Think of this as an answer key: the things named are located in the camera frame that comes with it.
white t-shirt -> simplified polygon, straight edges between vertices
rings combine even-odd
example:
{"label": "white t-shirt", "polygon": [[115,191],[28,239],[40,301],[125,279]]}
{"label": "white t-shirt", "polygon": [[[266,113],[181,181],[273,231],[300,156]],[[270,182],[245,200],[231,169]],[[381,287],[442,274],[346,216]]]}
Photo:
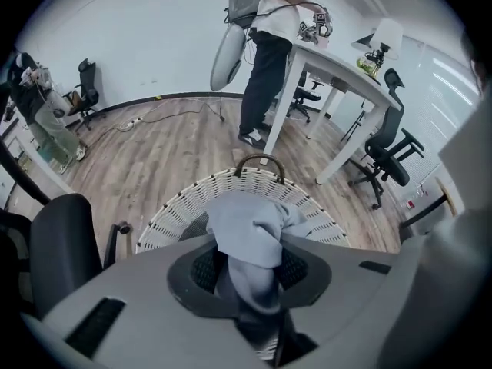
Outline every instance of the white t-shirt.
{"label": "white t-shirt", "polygon": [[[258,14],[266,14],[277,7],[288,4],[290,3],[285,0],[261,0]],[[251,27],[256,28],[259,32],[268,32],[293,43],[298,35],[300,23],[298,8],[285,7],[269,16],[257,17]]]}

desk leg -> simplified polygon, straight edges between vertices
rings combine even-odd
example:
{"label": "desk leg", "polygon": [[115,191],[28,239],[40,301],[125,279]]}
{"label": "desk leg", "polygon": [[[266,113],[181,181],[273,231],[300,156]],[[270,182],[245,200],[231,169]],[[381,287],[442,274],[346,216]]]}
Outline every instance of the desk leg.
{"label": "desk leg", "polygon": [[330,94],[328,95],[328,98],[324,102],[323,108],[321,109],[320,113],[318,114],[316,121],[311,126],[309,133],[306,135],[306,137],[308,137],[309,139],[313,138],[314,133],[320,127],[320,124],[323,121],[327,110],[330,108],[331,103],[333,102],[333,100],[334,100],[335,96],[338,94],[338,92],[339,92],[338,89],[331,88]]}
{"label": "desk leg", "polygon": [[[298,86],[299,78],[301,77],[305,63],[306,58],[302,54],[302,51],[297,50],[278,102],[277,113],[275,114],[274,124],[271,128],[270,135],[268,136],[267,145],[263,151],[267,155],[271,155],[274,150],[275,142],[277,142],[278,135],[284,124],[285,115],[287,115],[288,109],[291,106],[292,98],[294,97],[295,89]],[[260,160],[260,163],[263,165],[266,165],[267,162],[268,160],[266,158]]]}
{"label": "desk leg", "polygon": [[21,135],[16,136],[19,144],[21,144],[24,151],[27,153],[29,158],[36,163],[40,169],[43,170],[45,174],[55,183],[60,189],[62,189],[65,193],[71,194],[75,193],[75,191],[68,186],[57,174],[54,172],[48,163],[41,157],[41,155],[36,151],[34,146],[28,141],[26,141]]}
{"label": "desk leg", "polygon": [[330,164],[316,177],[316,183],[324,185],[326,181],[340,169],[345,162],[356,152],[357,149],[364,143],[364,140],[369,136],[371,130],[376,127],[376,124],[383,118],[388,106],[374,106],[372,111],[367,113],[366,120],[362,126],[354,133],[351,140],[340,150],[338,155],[331,160]]}

black office chair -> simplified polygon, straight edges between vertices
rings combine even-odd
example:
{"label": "black office chair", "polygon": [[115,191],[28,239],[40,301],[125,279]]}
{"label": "black office chair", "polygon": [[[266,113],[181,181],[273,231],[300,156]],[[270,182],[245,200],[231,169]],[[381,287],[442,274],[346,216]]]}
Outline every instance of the black office chair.
{"label": "black office chair", "polygon": [[303,114],[307,118],[306,123],[309,123],[311,121],[311,118],[309,117],[308,109],[303,104],[304,100],[306,99],[312,101],[320,101],[321,96],[315,93],[314,90],[318,86],[324,86],[324,84],[322,84],[319,81],[313,81],[314,82],[313,88],[311,90],[308,90],[304,88],[307,79],[308,79],[308,73],[306,71],[302,71],[301,78],[299,79],[298,82],[298,87],[295,89],[295,93],[293,97],[295,102],[291,103],[291,107],[289,108],[287,117],[290,118],[291,112],[295,109],[298,110],[301,114]]}
{"label": "black office chair", "polygon": [[[388,88],[390,89],[390,95],[393,97],[396,102],[401,106],[401,110],[397,111],[396,108],[389,108],[384,114],[383,125],[381,129],[369,138],[365,143],[365,151],[368,156],[370,156],[374,163],[372,165],[373,171],[368,167],[360,165],[356,161],[349,160],[349,162],[362,172],[365,176],[364,178],[357,179],[356,181],[349,181],[348,185],[350,187],[354,185],[358,185],[362,182],[370,182],[374,193],[376,195],[376,204],[372,205],[372,208],[378,209],[381,207],[381,195],[384,193],[384,189],[381,184],[377,180],[377,176],[380,172],[384,172],[382,181],[386,181],[388,177],[391,177],[394,181],[396,181],[400,186],[406,186],[410,181],[410,177],[408,176],[407,171],[401,165],[400,161],[403,161],[408,156],[413,153],[418,153],[422,158],[424,154],[421,152],[424,150],[424,146],[415,139],[415,137],[410,134],[404,128],[401,131],[405,135],[405,139],[398,142],[394,147],[387,150],[389,146],[393,143],[396,138],[398,132],[398,126],[400,125],[401,118],[404,113],[404,106],[401,100],[398,98],[395,90],[399,86],[403,86],[403,82],[400,77],[396,73],[396,71],[392,68],[386,71],[384,74],[384,80]],[[403,150],[405,147],[410,146],[411,148],[404,152],[399,157],[395,158],[395,155]]]}
{"label": "black office chair", "polygon": [[[96,112],[97,109],[93,107],[99,102],[99,93],[94,87],[95,63],[89,63],[88,59],[85,59],[78,65],[78,72],[80,72],[80,84],[75,86],[73,91],[63,95],[63,97],[67,98],[73,107],[68,113],[68,116],[78,113],[81,114],[82,123],[75,130],[77,131],[82,125],[85,125],[88,130],[91,130],[89,122],[95,116],[91,115],[90,111]],[[80,88],[80,101],[78,102],[75,102],[77,97],[74,97],[76,88]]]}

black chair backrest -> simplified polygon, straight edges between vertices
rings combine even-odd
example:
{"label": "black chair backrest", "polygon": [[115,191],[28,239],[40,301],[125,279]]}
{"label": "black chair backrest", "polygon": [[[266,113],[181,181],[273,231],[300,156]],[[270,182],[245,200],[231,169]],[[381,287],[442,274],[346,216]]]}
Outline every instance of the black chair backrest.
{"label": "black chair backrest", "polygon": [[89,63],[88,59],[85,59],[80,65],[78,65],[78,72],[80,72],[81,96],[84,98],[85,93],[94,89],[94,77],[95,77],[95,63]]}
{"label": "black chair backrest", "polygon": [[308,72],[302,71],[301,77],[299,78],[298,86],[301,86],[303,88],[304,85],[306,85],[307,79],[308,79]]}
{"label": "black chair backrest", "polygon": [[390,89],[390,96],[401,106],[401,110],[397,111],[395,108],[388,108],[384,114],[383,125],[381,129],[369,138],[365,144],[366,152],[371,156],[371,147],[375,145],[381,148],[388,148],[394,141],[398,133],[398,127],[400,126],[401,118],[405,112],[403,103],[398,98],[395,90],[399,86],[404,88],[403,82],[400,79],[398,73],[390,68],[384,73],[384,81]]}

person in green pants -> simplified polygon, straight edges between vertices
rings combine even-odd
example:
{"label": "person in green pants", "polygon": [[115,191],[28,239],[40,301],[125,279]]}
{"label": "person in green pants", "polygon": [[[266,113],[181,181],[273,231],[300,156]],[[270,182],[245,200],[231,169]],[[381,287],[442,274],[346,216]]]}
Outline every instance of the person in green pants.
{"label": "person in green pants", "polygon": [[21,53],[8,70],[11,99],[17,106],[32,135],[61,165],[63,174],[76,159],[82,160],[86,147],[53,115],[53,110],[66,108],[63,98],[38,83],[38,66],[28,53]]}

